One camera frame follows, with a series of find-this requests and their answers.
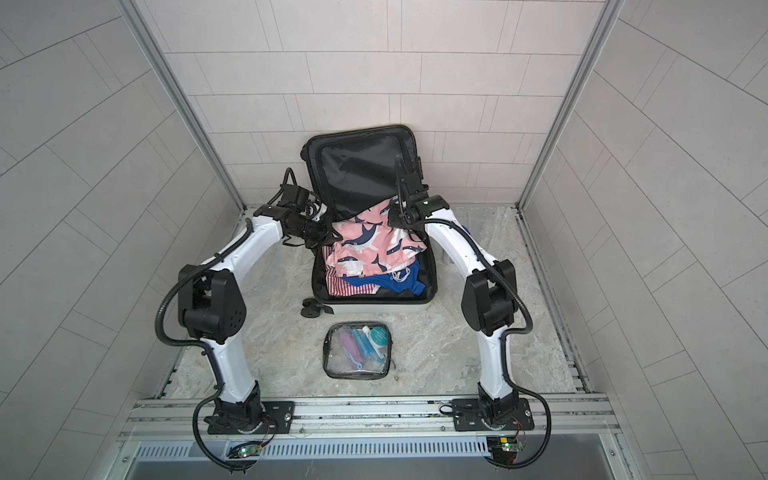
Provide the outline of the pink shark print garment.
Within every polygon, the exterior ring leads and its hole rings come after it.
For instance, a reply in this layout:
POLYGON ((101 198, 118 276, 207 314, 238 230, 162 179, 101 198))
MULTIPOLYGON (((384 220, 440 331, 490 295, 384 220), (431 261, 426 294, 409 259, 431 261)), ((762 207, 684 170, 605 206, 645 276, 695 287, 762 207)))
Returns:
POLYGON ((337 276, 371 277, 405 269, 427 250, 412 231, 389 224, 390 199, 347 220, 334 222, 340 236, 325 254, 337 276))

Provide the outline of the blue cloth garment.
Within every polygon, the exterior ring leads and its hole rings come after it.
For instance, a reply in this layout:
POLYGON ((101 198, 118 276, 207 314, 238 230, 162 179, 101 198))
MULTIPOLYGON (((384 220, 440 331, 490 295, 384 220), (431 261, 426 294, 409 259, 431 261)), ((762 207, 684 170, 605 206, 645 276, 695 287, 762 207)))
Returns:
POLYGON ((421 295, 426 285, 419 280, 420 262, 413 263, 402 270, 366 277, 342 276, 341 280, 353 287, 373 287, 375 291, 386 289, 395 293, 410 291, 413 295, 421 295))

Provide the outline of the red white striped garment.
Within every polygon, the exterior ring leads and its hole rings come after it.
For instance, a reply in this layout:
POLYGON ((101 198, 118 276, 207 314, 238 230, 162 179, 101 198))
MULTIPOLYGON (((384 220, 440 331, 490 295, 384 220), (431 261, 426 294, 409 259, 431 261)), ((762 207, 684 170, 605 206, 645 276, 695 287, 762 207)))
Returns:
POLYGON ((325 281, 328 293, 332 297, 374 295, 380 289, 379 285, 371 283, 353 285, 343 277, 338 276, 333 268, 326 270, 325 281))

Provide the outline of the clear toiletry pouch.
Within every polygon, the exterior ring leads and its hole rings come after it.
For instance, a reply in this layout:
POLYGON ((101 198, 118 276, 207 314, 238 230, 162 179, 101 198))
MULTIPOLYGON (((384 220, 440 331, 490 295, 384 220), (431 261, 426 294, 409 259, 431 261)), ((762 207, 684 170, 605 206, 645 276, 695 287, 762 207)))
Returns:
POLYGON ((392 344, 382 322, 336 323, 323 341, 323 370, 340 380, 385 378, 392 366, 392 344))

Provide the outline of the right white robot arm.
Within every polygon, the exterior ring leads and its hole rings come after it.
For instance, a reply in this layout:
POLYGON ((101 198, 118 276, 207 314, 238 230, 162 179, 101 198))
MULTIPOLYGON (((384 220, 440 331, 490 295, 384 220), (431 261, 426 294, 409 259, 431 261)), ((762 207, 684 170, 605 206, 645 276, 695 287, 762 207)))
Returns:
POLYGON ((481 374, 478 384, 479 421, 491 430, 531 430, 527 400, 512 379, 506 340, 527 334, 533 321, 517 294, 516 273, 508 260, 487 254, 440 196, 431 196, 417 173, 399 173, 397 197, 390 201, 392 225, 423 231, 448 255, 464 278, 461 311, 476 333, 481 374))

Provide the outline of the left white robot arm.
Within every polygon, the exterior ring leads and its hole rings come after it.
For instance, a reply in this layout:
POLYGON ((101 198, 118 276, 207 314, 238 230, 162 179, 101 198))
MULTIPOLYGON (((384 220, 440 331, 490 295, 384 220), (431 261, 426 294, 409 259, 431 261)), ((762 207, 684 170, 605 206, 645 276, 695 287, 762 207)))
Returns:
POLYGON ((251 433, 266 420, 240 331, 247 307, 239 283, 273 245, 290 236, 314 246, 325 240, 322 203, 309 190, 283 184, 274 203, 247 218, 241 232, 205 264, 179 272, 178 321, 202 345, 215 378, 211 433, 251 433))

